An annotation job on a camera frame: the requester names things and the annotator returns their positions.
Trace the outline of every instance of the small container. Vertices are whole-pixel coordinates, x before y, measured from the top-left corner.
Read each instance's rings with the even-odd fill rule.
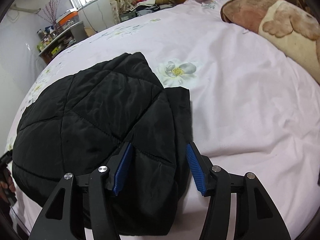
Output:
[[[37,49],[39,50],[39,52],[43,51],[44,48],[45,48],[45,46],[44,46],[43,42],[42,41],[39,42],[39,44],[37,45]]]
[[[59,23],[64,30],[77,22],[79,22],[79,15],[76,8],[66,11],[57,19],[57,23]]]
[[[44,38],[44,34],[43,34],[43,32],[42,32],[41,30],[39,30],[39,31],[37,31],[37,34],[38,34],[38,36],[39,36],[40,40],[42,41],[42,40],[43,40],[43,38]]]

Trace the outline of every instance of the cable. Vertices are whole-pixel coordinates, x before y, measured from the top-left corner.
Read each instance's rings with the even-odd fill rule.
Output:
[[[28,228],[24,225],[24,223],[21,221],[21,219],[18,217],[18,215],[16,214],[16,212],[13,210],[13,208],[10,206],[10,209],[13,211],[13,213],[16,215],[16,217],[20,220],[21,224],[25,227],[25,229],[28,231],[29,235],[30,235],[30,231],[28,230]]]
[[[97,5],[98,5],[98,9],[99,9],[99,11],[100,11],[100,13],[101,13],[101,16],[102,16],[102,21],[103,21],[103,23],[104,23],[104,25],[106,26],[106,29],[107,29],[108,27],[107,27],[106,22],[105,22],[104,19],[103,19],[103,14],[102,14],[102,11],[100,10],[98,1],[97,1]]]
[[[14,18],[14,19],[12,19],[10,16],[9,16],[9,14],[8,13],[6,13],[6,15],[7,15],[7,18],[8,18],[8,20],[10,21],[10,22],[12,22],[12,23],[15,23],[16,21],[18,21],[18,17],[19,17],[19,11],[17,11],[17,16]]]
[[[91,25],[91,23],[89,22],[87,16],[85,15],[84,8],[82,8],[82,11],[83,11],[84,16],[85,16],[85,18],[87,19],[88,23],[90,24],[91,28],[92,28],[96,33],[98,33],[98,32],[92,27],[92,25]]]

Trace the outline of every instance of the bed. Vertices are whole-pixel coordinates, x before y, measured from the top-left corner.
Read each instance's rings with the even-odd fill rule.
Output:
[[[24,109],[56,80],[124,52],[140,51],[164,87],[190,90],[193,138],[199,151],[229,173],[255,173],[295,239],[320,206],[320,87],[269,41],[221,20],[228,0],[187,0],[138,17],[63,51],[42,71],[15,116],[7,149],[13,146]],[[184,75],[168,67],[182,64]],[[19,188],[12,219],[31,231],[41,207]],[[230,231],[235,220],[232,196]],[[167,236],[121,239],[198,239],[209,199],[190,180]],[[92,239],[86,230],[87,239]]]

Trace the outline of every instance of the metal screw head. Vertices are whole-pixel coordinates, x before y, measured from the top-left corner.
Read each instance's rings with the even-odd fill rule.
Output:
[[[72,173],[68,172],[64,175],[65,179],[71,179],[72,178]]]
[[[249,173],[247,174],[247,177],[248,177],[249,179],[254,179],[254,178],[256,177],[256,175],[254,175],[252,172],[249,172]]]
[[[108,167],[107,166],[100,166],[99,168],[98,168],[98,171],[99,172],[105,172],[105,171],[107,171],[108,170]]]
[[[217,165],[214,165],[214,166],[212,166],[212,170],[214,172],[219,172],[219,171],[221,171],[221,168],[219,166],[217,166]]]

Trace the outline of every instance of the floral bedding print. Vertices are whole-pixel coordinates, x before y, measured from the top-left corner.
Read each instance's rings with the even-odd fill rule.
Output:
[[[97,37],[95,40],[90,41],[90,43],[92,43],[98,39],[101,39],[101,38],[104,38],[104,40],[108,40],[110,38],[118,38],[118,37],[124,37],[126,35],[131,35],[131,34],[138,32],[141,28],[143,28],[147,24],[158,22],[160,20],[161,19],[156,18],[156,19],[152,19],[150,21],[147,21],[143,24],[134,24],[134,25],[129,25],[129,26],[118,26],[111,31],[109,31],[109,30],[106,31],[105,33],[103,33],[102,35]]]
[[[191,85],[196,78],[198,63],[182,62],[172,59],[166,63],[160,63],[156,75],[164,87],[177,87]]]

